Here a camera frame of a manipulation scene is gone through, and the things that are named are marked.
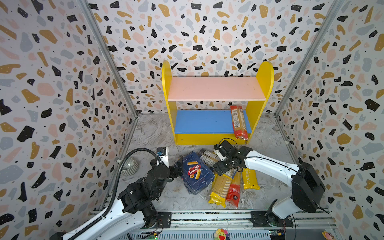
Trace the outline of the red bottom spaghetti bag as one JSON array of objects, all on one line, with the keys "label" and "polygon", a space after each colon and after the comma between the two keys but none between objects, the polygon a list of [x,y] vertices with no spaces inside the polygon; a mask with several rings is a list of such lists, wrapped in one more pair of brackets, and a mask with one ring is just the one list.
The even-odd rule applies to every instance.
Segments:
[{"label": "red bottom spaghetti bag", "polygon": [[226,201],[232,204],[234,207],[239,206],[240,196],[241,196],[241,181],[242,173],[236,172],[234,178],[229,187],[229,191],[226,197]]}]

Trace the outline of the aluminium corner post right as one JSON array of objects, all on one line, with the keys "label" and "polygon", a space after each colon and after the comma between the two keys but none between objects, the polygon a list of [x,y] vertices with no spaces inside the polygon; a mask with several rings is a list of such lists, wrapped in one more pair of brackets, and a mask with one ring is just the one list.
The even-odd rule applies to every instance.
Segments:
[{"label": "aluminium corner post right", "polygon": [[322,42],[322,39],[324,38],[325,34],[329,30],[330,26],[332,25],[332,22],[336,18],[337,13],[343,6],[343,2],[344,1],[342,0],[336,0],[332,2],[330,9],[327,12],[326,18],[323,21],[323,24],[321,25],[317,35],[315,36],[313,42],[311,43],[308,49],[308,52],[306,53],[302,62],[300,63],[299,68],[296,71],[292,82],[290,83],[286,93],[284,94],[280,104],[278,105],[274,113],[275,119],[278,119],[278,116],[282,113],[283,108],[285,107],[285,104],[289,101],[291,94],[295,91],[295,87],[297,86],[299,80],[304,74],[304,71],[306,70],[307,65],[310,63],[311,59],[314,57],[315,53],[317,52],[317,48],[320,46]]}]

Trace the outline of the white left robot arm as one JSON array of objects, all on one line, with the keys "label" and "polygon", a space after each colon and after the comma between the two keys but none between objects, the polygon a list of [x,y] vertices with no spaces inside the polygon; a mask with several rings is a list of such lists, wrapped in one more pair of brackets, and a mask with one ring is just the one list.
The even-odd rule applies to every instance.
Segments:
[{"label": "white left robot arm", "polygon": [[163,163],[148,175],[127,186],[108,207],[85,224],[68,233],[55,233],[51,240],[112,240],[143,227],[152,227],[158,219],[153,205],[167,183],[183,174],[182,163],[167,167]]}]

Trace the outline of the red spaghetti bag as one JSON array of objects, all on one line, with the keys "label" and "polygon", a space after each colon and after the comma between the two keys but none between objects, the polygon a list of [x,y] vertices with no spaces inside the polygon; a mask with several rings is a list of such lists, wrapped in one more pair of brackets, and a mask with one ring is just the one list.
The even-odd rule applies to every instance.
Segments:
[{"label": "red spaghetti bag", "polygon": [[242,173],[236,172],[234,178],[229,187],[229,191],[226,197],[226,201],[232,204],[234,207],[239,206],[240,196],[241,196],[241,181]]},{"label": "red spaghetti bag", "polygon": [[241,106],[231,106],[231,117],[236,139],[248,141],[248,131],[244,110]]}]

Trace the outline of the smiling flower toy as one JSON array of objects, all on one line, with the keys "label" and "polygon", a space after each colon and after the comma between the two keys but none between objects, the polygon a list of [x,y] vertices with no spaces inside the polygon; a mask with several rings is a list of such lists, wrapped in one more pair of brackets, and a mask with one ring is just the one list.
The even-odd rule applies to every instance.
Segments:
[{"label": "smiling flower toy", "polygon": [[214,233],[214,240],[230,240],[228,231],[224,229],[217,229]]}]

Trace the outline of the yellow spaghetti bag front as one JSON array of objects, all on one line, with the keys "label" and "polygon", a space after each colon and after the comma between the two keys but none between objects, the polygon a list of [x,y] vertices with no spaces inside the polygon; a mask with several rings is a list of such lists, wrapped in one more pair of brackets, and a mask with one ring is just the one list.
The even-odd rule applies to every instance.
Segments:
[{"label": "yellow spaghetti bag front", "polygon": [[232,182],[232,178],[227,175],[219,176],[215,174],[215,179],[212,185],[212,191],[210,194],[209,203],[216,204],[217,206],[226,207],[226,198],[229,192],[229,188]]}]

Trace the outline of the aluminium corner post left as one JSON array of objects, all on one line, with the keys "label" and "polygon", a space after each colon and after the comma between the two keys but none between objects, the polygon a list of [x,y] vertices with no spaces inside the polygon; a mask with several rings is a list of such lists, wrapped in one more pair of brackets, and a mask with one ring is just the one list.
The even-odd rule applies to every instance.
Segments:
[{"label": "aluminium corner post left", "polygon": [[115,80],[117,81],[119,89],[122,92],[122,95],[127,102],[129,113],[133,116],[133,119],[136,119],[138,117],[138,113],[134,108],[134,104],[131,101],[131,98],[130,98],[129,93],[125,87],[125,84],[122,80],[122,77],[119,74],[118,68],[117,68],[117,66],[116,66],[116,64],[115,64],[115,62],[111,56],[108,45],[105,43],[105,41],[103,39],[102,32],[101,32],[101,30],[97,24],[97,21],[96,21],[93,13],[91,11],[91,8],[89,6],[88,1],[78,0],[78,4],[79,4],[79,8],[82,10],[82,12],[85,16],[87,23],[89,24],[89,28],[91,29],[91,31],[93,32],[93,34],[95,36],[95,40],[98,43],[99,48],[100,48],[103,56],[105,57],[106,62],[108,64],[108,66],[110,67],[113,76],[115,77]]}]

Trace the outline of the yellow shelf unit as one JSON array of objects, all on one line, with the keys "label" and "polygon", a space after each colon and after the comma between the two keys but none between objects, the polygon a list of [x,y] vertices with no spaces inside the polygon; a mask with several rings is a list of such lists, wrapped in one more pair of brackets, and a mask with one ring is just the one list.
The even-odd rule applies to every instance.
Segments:
[{"label": "yellow shelf unit", "polygon": [[[176,145],[215,145],[232,139],[247,144],[267,105],[274,85],[274,68],[263,62],[255,77],[183,77],[172,76],[171,65],[162,65],[162,83],[171,129]],[[180,110],[179,102],[247,102],[244,120],[245,139],[235,136],[232,110]]]}]

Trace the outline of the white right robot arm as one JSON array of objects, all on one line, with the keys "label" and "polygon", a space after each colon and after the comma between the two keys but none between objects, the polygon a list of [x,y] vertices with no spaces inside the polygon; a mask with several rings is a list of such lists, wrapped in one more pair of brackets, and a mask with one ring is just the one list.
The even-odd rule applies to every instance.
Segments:
[{"label": "white right robot arm", "polygon": [[326,187],[311,164],[285,163],[246,146],[236,149],[227,141],[216,144],[214,153],[220,159],[214,164],[214,170],[220,176],[231,169],[255,170],[291,188],[290,196],[279,202],[274,200],[270,205],[265,213],[267,223],[272,225],[300,211],[315,213],[318,209],[325,210],[320,206],[320,201]]}]

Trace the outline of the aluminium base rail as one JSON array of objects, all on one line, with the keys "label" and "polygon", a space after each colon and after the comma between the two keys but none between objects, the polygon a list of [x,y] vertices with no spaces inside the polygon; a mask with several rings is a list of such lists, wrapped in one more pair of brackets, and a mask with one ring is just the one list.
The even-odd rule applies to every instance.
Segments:
[{"label": "aluminium base rail", "polygon": [[263,225],[263,211],[257,210],[163,210],[162,225],[125,234],[122,240],[212,240],[217,229],[227,230],[230,240],[325,240],[323,231],[341,240],[330,215],[298,212],[279,221]]}]

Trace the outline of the aluminium corner post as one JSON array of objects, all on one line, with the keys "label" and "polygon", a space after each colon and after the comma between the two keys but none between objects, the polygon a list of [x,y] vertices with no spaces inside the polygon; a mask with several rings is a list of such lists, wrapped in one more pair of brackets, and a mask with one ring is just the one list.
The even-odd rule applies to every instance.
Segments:
[{"label": "aluminium corner post", "polygon": [[317,35],[315,36],[313,42],[311,43],[308,49],[308,52],[306,53],[302,62],[300,63],[299,68],[296,71],[292,82],[290,83],[286,93],[284,94],[280,104],[278,105],[274,113],[275,119],[278,119],[278,116],[282,113],[283,108],[285,107],[285,104],[289,101],[291,94],[295,91],[295,87],[297,86],[299,80],[304,74],[304,71],[306,70],[307,65],[310,63],[311,59],[314,57],[315,53],[317,52],[317,48],[320,46],[322,42],[322,39],[324,38],[325,34],[329,30],[330,26],[332,25],[332,22],[336,18],[337,13],[343,6],[343,2],[344,1],[342,0],[336,0],[332,2],[330,9],[327,12],[326,18],[323,21],[323,24],[321,25]]},{"label": "aluminium corner post", "polygon": [[115,80],[117,81],[119,89],[122,92],[122,95],[127,102],[129,113],[133,116],[133,119],[136,119],[138,117],[138,113],[134,108],[134,104],[131,101],[131,98],[130,98],[129,93],[125,87],[125,84],[122,80],[122,77],[119,74],[118,68],[117,68],[117,66],[116,66],[116,64],[115,64],[115,62],[111,56],[108,45],[105,43],[105,41],[103,39],[102,32],[101,32],[101,30],[97,24],[97,21],[96,21],[93,13],[91,11],[91,8],[89,6],[88,1],[78,0],[78,4],[79,4],[79,8],[82,10],[82,12],[85,16],[87,23],[89,24],[89,28],[91,29],[91,31],[93,32],[93,34],[95,36],[95,40],[98,43],[99,48],[100,48],[103,56],[105,57],[106,62],[108,64],[108,66],[110,67],[113,76],[115,77]]}]

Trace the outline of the dark label spaghetti bag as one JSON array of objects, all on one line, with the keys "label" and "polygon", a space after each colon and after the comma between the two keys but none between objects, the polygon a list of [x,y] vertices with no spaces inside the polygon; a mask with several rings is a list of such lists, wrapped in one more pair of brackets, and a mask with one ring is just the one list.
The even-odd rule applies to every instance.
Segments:
[{"label": "dark label spaghetti bag", "polygon": [[220,160],[220,158],[215,153],[205,149],[200,150],[198,152],[198,156],[208,167],[211,168]]}]

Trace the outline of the colourful toy at corner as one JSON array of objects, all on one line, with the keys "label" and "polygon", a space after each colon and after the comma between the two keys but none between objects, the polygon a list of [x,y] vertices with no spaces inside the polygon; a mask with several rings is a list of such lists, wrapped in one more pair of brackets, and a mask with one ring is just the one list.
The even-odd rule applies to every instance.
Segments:
[{"label": "colourful toy at corner", "polygon": [[326,240],[335,240],[335,237],[327,231],[323,231],[322,235]]}]

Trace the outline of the blue Barilla pasta box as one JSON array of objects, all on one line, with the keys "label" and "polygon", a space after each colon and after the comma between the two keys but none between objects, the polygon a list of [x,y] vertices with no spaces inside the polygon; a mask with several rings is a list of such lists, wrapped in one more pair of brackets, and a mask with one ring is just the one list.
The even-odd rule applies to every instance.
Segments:
[{"label": "blue Barilla pasta box", "polygon": [[191,152],[182,158],[182,179],[187,190],[197,195],[213,182],[215,174],[197,153]]}]

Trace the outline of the yellow Pastatime spaghetti bag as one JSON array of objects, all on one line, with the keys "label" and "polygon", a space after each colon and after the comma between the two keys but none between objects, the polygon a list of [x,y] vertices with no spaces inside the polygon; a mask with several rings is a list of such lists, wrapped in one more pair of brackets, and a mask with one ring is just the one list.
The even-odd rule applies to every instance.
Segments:
[{"label": "yellow Pastatime spaghetti bag", "polygon": [[247,189],[254,189],[254,190],[260,190],[260,186],[258,184],[258,179],[256,175],[255,170],[251,169],[244,169],[242,172],[243,176],[243,188],[245,190]]}]

